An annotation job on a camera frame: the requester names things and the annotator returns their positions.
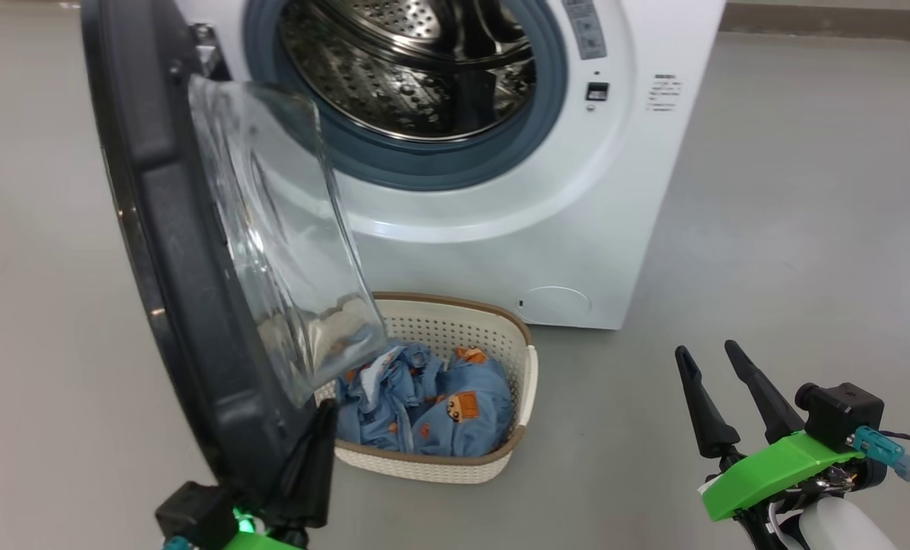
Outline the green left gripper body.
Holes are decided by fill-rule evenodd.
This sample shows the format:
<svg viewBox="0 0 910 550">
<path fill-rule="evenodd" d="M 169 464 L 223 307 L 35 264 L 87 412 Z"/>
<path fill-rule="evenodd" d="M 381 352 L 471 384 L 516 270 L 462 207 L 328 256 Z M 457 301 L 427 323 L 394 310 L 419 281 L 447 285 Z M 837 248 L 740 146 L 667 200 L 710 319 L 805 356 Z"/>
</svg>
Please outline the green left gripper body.
<svg viewBox="0 0 910 550">
<path fill-rule="evenodd" d="M 307 529 L 267 528 L 262 519 L 235 514 L 238 531 L 224 549 L 310 549 Z"/>
</svg>

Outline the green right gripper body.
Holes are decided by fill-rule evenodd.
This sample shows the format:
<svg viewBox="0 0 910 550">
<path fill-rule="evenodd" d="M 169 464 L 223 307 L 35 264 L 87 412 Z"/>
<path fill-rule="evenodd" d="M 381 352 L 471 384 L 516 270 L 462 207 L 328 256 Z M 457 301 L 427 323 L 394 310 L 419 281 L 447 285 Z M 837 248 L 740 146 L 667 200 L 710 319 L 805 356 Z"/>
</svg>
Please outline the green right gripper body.
<svg viewBox="0 0 910 550">
<path fill-rule="evenodd" d="M 701 488 L 701 502 L 711 521 L 734 521 L 755 549 L 799 549 L 782 530 L 779 516 L 807 511 L 824 497 L 862 490 L 868 461 L 856 451 L 839 453 L 795 432 L 758 452 L 745 455 L 733 442 L 710 453 L 720 473 Z"/>
</svg>

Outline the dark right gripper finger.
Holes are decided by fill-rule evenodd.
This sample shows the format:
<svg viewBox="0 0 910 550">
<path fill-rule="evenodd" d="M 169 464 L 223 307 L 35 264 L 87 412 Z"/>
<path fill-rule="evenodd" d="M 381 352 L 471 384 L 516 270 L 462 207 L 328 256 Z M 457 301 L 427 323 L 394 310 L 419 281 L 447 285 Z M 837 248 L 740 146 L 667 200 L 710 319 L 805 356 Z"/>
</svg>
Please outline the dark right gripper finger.
<svg viewBox="0 0 910 550">
<path fill-rule="evenodd" d="M 806 427 L 805 421 L 776 389 L 775 384 L 770 382 L 768 376 L 752 362 L 737 341 L 726 340 L 724 351 L 733 365 L 737 378 L 748 387 L 765 427 L 763 436 L 766 442 L 773 445 L 786 436 L 803 431 Z"/>
<path fill-rule="evenodd" d="M 734 454 L 740 436 L 721 418 L 719 409 L 703 386 L 702 372 L 684 345 L 675 349 L 675 362 L 700 456 L 723 459 Z"/>
</svg>

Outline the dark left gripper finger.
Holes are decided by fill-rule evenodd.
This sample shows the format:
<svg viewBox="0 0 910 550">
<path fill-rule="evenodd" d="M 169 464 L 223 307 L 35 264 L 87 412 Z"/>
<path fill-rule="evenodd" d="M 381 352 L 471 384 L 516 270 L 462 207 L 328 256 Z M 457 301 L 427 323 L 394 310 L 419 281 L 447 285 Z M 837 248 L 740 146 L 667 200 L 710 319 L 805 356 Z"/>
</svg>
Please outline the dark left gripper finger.
<svg viewBox="0 0 910 550">
<path fill-rule="evenodd" d="M 272 529 L 321 529 L 328 523 L 338 403 L 325 398 L 281 465 Z"/>
</svg>

